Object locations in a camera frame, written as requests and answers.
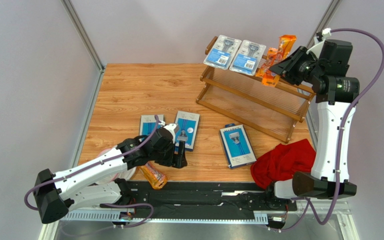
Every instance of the orange package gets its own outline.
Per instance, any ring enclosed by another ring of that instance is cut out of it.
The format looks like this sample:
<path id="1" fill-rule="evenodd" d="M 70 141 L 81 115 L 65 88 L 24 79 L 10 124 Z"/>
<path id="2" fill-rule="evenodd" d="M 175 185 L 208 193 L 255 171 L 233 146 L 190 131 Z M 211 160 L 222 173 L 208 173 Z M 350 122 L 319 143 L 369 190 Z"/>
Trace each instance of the orange package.
<path id="1" fill-rule="evenodd" d="M 158 171 L 150 162 L 146 163 L 144 166 L 139 166 L 138 169 L 150 183 L 153 189 L 160 190 L 167 183 L 167 176 Z"/>
<path id="2" fill-rule="evenodd" d="M 269 48 L 267 50 L 266 61 L 261 65 L 260 70 L 255 74 L 257 77 L 262 77 L 261 83 L 266 86 L 275 87 L 279 80 L 280 76 L 269 71 L 269 68 L 275 64 L 280 63 L 284 60 L 291 49 L 293 48 L 294 42 L 296 42 L 297 37 L 295 35 L 283 35 L 279 38 L 279 48 Z"/>

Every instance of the metal floor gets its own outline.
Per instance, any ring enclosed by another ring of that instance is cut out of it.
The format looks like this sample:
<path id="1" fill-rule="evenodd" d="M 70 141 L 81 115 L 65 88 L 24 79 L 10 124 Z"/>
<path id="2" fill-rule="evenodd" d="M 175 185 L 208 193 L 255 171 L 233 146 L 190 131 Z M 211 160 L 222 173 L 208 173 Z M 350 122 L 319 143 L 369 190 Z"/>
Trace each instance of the metal floor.
<path id="1" fill-rule="evenodd" d="M 297 221 L 299 216 L 288 215 L 286 227 Z M 59 228 L 71 235 L 91 233 L 111 226 L 110 222 L 64 221 Z M 321 226 L 313 214 L 307 214 L 293 230 L 283 233 L 268 231 L 266 226 L 247 224 L 202 224 L 202 223 L 146 223 L 134 228 L 109 229 L 83 237 L 68 237 L 57 231 L 56 240 L 343 240 L 336 215 Z"/>

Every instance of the label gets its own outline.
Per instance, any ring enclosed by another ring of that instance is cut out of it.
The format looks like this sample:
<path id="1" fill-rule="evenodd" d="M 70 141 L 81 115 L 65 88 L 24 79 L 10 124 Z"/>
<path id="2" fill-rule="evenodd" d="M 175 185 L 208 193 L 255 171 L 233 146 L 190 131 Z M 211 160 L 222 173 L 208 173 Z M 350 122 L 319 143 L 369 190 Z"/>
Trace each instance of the label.
<path id="1" fill-rule="evenodd" d="M 247 141 L 243 134 L 243 130 L 240 127 L 229 129 L 228 131 L 223 132 L 224 139 L 227 144 L 227 149 L 229 150 L 231 161 L 235 161 L 235 165 L 241 164 L 242 159 L 236 157 L 248 155 L 251 153 L 248 148 Z"/>
<path id="2" fill-rule="evenodd" d="M 235 68 L 240 68 L 243 72 L 247 74 L 253 73 L 253 69 L 256 66 L 257 59 L 254 57 L 245 56 L 243 54 L 238 54 L 233 66 Z"/>
<path id="3" fill-rule="evenodd" d="M 220 51 L 213 48 L 211 52 L 208 54 L 207 61 L 210 61 L 225 67 L 229 61 L 230 56 L 231 55 L 228 52 Z"/>

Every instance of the gray wall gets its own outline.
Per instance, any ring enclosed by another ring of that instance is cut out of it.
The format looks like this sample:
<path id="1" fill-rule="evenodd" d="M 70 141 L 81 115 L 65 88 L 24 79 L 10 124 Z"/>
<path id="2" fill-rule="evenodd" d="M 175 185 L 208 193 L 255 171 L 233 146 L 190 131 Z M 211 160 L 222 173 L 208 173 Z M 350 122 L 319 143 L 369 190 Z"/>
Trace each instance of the gray wall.
<path id="1" fill-rule="evenodd" d="M 0 240 L 39 236 L 24 194 L 69 166 L 98 75 L 60 1 L 0 0 Z"/>
<path id="2" fill-rule="evenodd" d="M 72 0 L 102 62 L 202 63 L 214 35 L 307 45 L 330 0 Z"/>
<path id="3" fill-rule="evenodd" d="M 384 2 L 342 1 L 329 27 L 366 30 L 384 42 Z M 333 33 L 331 38 L 352 42 L 347 75 L 358 78 L 364 89 L 379 68 L 380 48 L 369 37 L 357 33 Z M 357 195 L 348 202 L 360 238 L 384 239 L 384 72 L 357 105 L 348 162 L 350 181 L 357 184 Z"/>

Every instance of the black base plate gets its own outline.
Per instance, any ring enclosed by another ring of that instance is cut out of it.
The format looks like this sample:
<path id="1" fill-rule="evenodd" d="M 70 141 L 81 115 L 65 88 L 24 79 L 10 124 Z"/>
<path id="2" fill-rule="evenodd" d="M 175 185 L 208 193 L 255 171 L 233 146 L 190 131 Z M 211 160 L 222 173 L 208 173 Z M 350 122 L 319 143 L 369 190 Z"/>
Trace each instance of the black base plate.
<path id="1" fill-rule="evenodd" d="M 253 220 L 253 211 L 297 211 L 295 203 L 285 200 L 279 207 L 268 204 L 264 192 L 255 183 L 237 182 L 168 182 L 154 190 L 147 181 L 129 181 L 136 203 L 154 207 L 153 219 Z M 242 191 L 238 195 L 222 195 Z M 149 208 L 137 208 L 137 218 L 144 218 Z"/>

